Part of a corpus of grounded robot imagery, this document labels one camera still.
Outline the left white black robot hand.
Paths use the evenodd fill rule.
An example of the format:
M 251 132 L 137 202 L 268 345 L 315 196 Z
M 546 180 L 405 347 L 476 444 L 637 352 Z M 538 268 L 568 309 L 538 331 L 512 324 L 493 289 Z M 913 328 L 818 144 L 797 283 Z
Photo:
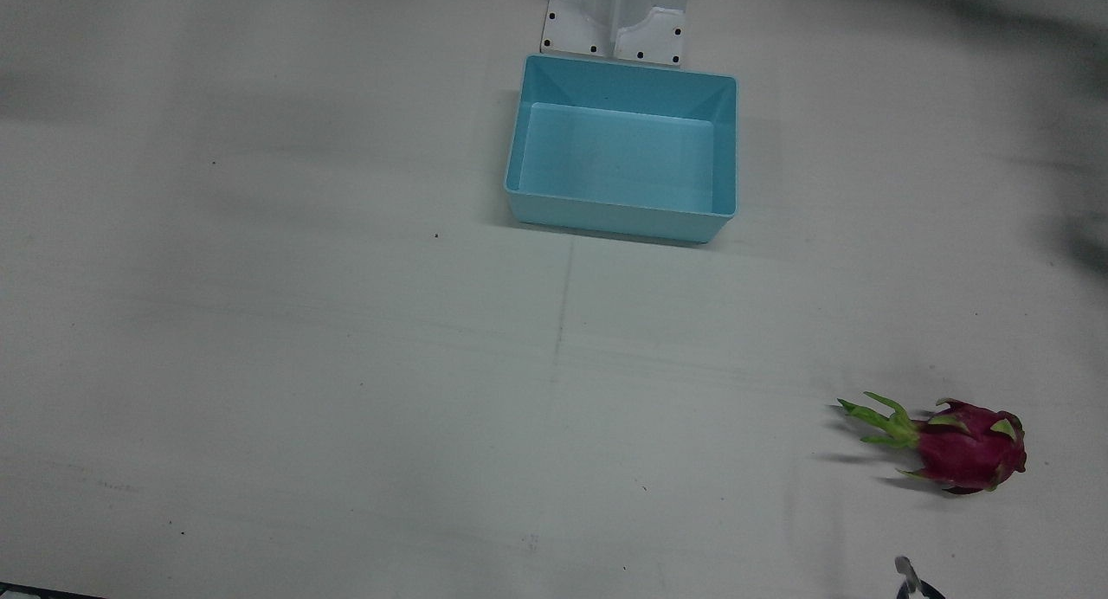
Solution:
M 945 595 L 938 591 L 937 588 L 931 586 L 931 583 L 925 582 L 921 576 L 915 571 L 913 564 L 906 556 L 897 556 L 894 558 L 894 566 L 897 569 L 897 574 L 902 576 L 902 583 L 899 585 L 897 599 L 909 599 L 909 598 L 929 598 L 929 599 L 944 599 Z

